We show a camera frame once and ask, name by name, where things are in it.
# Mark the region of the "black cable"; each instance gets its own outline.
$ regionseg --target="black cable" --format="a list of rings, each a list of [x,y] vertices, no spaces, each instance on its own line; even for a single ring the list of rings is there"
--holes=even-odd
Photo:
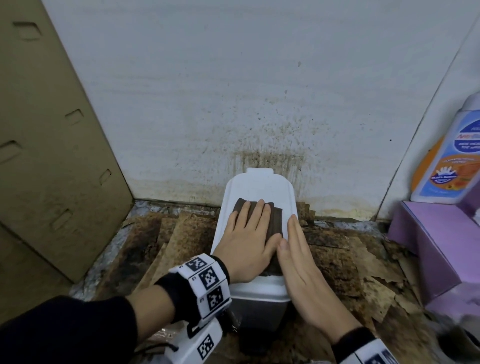
[[[133,355],[144,354],[144,353],[146,353],[146,352],[149,351],[149,350],[152,350],[152,349],[155,349],[155,348],[161,348],[161,347],[163,347],[163,346],[169,347],[169,348],[172,349],[174,352],[176,352],[176,351],[178,350],[178,346],[175,346],[175,345],[173,345],[173,344],[170,344],[169,342],[163,342],[163,343],[160,343],[160,344],[150,345],[150,346],[147,346],[146,348],[137,350],[136,352],[133,353]]]

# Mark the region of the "black wristband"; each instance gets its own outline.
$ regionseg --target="black wristband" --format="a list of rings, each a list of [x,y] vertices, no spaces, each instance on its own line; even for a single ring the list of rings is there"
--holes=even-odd
[[[221,261],[221,259],[219,257],[217,257],[215,255],[211,255],[211,257],[216,260],[218,265],[220,265],[220,268],[222,268],[223,272],[225,273],[225,276],[227,277],[228,284],[230,284],[230,274],[228,274],[228,270],[227,270],[227,267],[225,266],[225,264]]]
[[[179,273],[167,273],[155,282],[162,287],[175,307],[175,317],[172,323],[178,321],[187,321],[196,325],[200,321],[200,312],[198,311],[197,298],[188,283]]]
[[[358,349],[374,340],[375,336],[372,332],[363,326],[348,332],[342,336],[338,343],[332,345],[336,362],[342,362]]]

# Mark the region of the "purple cardboard box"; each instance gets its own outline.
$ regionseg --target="purple cardboard box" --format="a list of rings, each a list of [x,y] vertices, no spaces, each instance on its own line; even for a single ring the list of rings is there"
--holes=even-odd
[[[388,238],[419,256],[422,300],[450,317],[480,316],[480,184],[458,205],[400,203]]]

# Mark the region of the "person's right hand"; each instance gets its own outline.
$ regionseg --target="person's right hand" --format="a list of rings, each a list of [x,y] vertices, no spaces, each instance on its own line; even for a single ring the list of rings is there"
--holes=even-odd
[[[277,256],[295,308],[308,324],[320,329],[331,344],[361,326],[315,265],[295,215],[288,220],[288,242],[280,241]]]

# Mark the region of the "black sleeve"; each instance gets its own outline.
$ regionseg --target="black sleeve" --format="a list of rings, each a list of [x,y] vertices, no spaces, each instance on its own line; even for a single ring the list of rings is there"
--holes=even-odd
[[[128,363],[136,342],[126,298],[59,296],[0,326],[0,363]]]
[[[374,340],[375,336],[365,327],[356,328],[350,331],[345,334],[338,343],[332,345],[332,351],[336,362],[341,363],[358,349]]]

